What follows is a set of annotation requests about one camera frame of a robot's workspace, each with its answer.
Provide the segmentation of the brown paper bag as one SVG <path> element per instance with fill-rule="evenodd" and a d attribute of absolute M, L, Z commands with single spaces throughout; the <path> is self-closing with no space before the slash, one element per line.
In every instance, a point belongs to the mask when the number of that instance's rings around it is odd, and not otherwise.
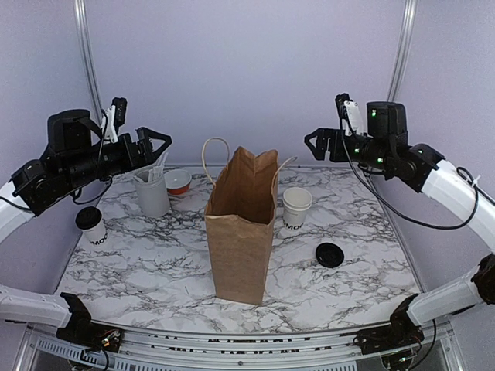
<path fill-rule="evenodd" d="M 211 180 L 204 218 L 217 298 L 263 302 L 284 167 L 276 150 L 254 155 L 239 147 Z"/>

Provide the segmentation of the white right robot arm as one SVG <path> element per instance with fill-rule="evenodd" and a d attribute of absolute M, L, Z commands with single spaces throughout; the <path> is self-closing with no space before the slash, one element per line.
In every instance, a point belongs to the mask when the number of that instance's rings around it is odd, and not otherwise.
<path fill-rule="evenodd" d="M 365 165 L 385 179 L 400 179 L 417 193 L 444 206 L 459 219 L 454 230 L 469 227 L 494 249 L 494 200 L 461 166 L 454 166 L 429 145 L 408 143 L 403 104 L 367 103 L 362 118 L 357 102 L 347 94 L 336 97 L 339 128 L 318 128 L 304 137 L 314 158 Z M 494 254 L 489 253 L 471 271 L 432 291 L 405 300 L 384 327 L 383 339 L 399 346 L 414 328 L 438 317 L 494 303 Z"/>

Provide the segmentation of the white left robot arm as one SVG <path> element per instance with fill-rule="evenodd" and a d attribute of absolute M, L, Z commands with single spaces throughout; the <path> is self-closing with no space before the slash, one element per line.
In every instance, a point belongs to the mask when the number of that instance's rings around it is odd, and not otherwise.
<path fill-rule="evenodd" d="M 109 182 L 153 164 L 172 144 L 172 138 L 148 128 L 137 130 L 138 140 L 120 134 L 115 142 L 91 120 L 85 109 L 63 111 L 47 121 L 48 144 L 40 158 L 16 170 L 1 187 L 1 238 L 40 216 L 62 199 L 77 198 L 94 181 Z M 43 295 L 3 286 L 1 317 L 66 328 L 82 344 L 97 338 L 97 326 L 77 296 Z"/>

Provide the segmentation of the white plastic utensils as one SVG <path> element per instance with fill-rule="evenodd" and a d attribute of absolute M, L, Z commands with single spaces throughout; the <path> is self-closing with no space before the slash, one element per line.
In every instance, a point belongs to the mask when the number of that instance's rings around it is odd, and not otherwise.
<path fill-rule="evenodd" d="M 163 175 L 164 165 L 166 163 L 166 159 L 169 155 L 168 151 L 164 151 L 155 164 L 148 171 L 148 180 L 147 182 L 153 182 L 159 179 Z"/>

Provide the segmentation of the orange white bowl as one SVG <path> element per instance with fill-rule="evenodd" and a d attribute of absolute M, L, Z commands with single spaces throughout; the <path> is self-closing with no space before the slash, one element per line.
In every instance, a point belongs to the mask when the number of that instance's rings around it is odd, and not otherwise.
<path fill-rule="evenodd" d="M 173 169 L 164 174 L 164 179 L 167 192 L 170 195 L 178 196 L 189 190 L 192 176 L 184 169 Z"/>

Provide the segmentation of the white utensil holder cup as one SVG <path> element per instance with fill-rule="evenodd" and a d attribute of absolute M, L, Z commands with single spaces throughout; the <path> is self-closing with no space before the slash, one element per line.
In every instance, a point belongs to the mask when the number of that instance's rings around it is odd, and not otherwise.
<path fill-rule="evenodd" d="M 133 175 L 133 183 L 138 195 L 138 205 L 147 217 L 164 216 L 170 208 L 164 175 L 151 180 L 153 166 L 141 168 Z"/>

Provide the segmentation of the left aluminium corner post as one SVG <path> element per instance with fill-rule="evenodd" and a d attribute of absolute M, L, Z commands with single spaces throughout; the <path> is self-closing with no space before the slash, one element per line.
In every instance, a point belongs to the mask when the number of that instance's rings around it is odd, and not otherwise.
<path fill-rule="evenodd" d="M 97 82 L 94 56 L 92 53 L 90 30 L 87 21 L 86 2 L 84 0 L 74 0 L 73 8 L 76 19 L 77 35 L 80 44 L 80 52 L 90 93 L 90 99 L 91 103 L 93 104 L 94 113 L 99 116 L 102 109 L 101 95 Z"/>

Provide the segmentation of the aluminium corner post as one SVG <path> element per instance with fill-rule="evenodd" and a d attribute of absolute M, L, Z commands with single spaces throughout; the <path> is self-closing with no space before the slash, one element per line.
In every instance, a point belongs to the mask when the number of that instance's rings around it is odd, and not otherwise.
<path fill-rule="evenodd" d="M 76 19 L 77 35 L 80 44 L 80 52 L 90 93 L 90 99 L 91 103 L 93 104 L 94 113 L 99 116 L 102 109 L 101 95 L 97 82 L 94 56 L 92 53 L 90 30 L 87 21 L 86 2 L 84 0 L 74 0 L 73 8 Z"/>
<path fill-rule="evenodd" d="M 394 68 L 392 70 L 391 82 L 387 92 L 387 101 L 396 101 L 401 83 L 405 77 L 405 71 L 408 62 L 408 56 L 411 48 L 411 40 L 415 24 L 415 16 L 417 13 L 417 0 L 406 0 L 403 18 L 401 22 L 401 30 L 398 39 L 398 48 L 396 52 Z"/>

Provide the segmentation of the right aluminium corner post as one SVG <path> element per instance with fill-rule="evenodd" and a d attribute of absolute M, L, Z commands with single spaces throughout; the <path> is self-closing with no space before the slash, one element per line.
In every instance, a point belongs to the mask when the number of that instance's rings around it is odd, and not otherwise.
<path fill-rule="evenodd" d="M 387 92 L 387 101 L 396 101 L 401 83 L 405 77 L 405 71 L 408 62 L 408 56 L 411 48 L 411 40 L 415 24 L 415 16 L 417 13 L 417 0 L 406 0 L 403 18 L 401 22 L 401 30 L 398 39 L 398 48 L 396 52 L 394 68 L 392 70 L 391 82 Z"/>

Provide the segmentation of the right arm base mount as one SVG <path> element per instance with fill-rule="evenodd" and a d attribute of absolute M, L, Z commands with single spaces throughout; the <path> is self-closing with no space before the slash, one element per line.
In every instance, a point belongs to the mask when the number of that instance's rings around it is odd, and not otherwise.
<path fill-rule="evenodd" d="M 415 325 L 407 315 L 409 305 L 417 296 L 413 294 L 400 303 L 392 312 L 389 325 L 358 331 L 353 344 L 360 348 L 363 355 L 420 344 L 425 339 L 421 327 Z"/>

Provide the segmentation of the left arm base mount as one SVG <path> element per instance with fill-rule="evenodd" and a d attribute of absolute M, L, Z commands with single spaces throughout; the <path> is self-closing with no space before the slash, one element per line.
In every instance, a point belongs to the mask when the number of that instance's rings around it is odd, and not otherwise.
<path fill-rule="evenodd" d="M 108 352 L 119 351 L 123 337 L 121 328 L 93 322 L 90 312 L 75 294 L 63 292 L 60 296 L 69 306 L 70 318 L 65 327 L 57 329 L 58 339 Z"/>

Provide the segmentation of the aluminium front rail frame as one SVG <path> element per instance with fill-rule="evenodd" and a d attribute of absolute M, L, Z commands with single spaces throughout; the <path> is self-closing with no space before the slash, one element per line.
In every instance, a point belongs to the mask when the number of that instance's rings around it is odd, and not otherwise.
<path fill-rule="evenodd" d="M 330 331 L 220 334 L 121 327 L 92 349 L 30 325 L 15 370 L 464 370 L 452 326 L 438 320 L 422 336 L 384 340 L 386 324 Z"/>

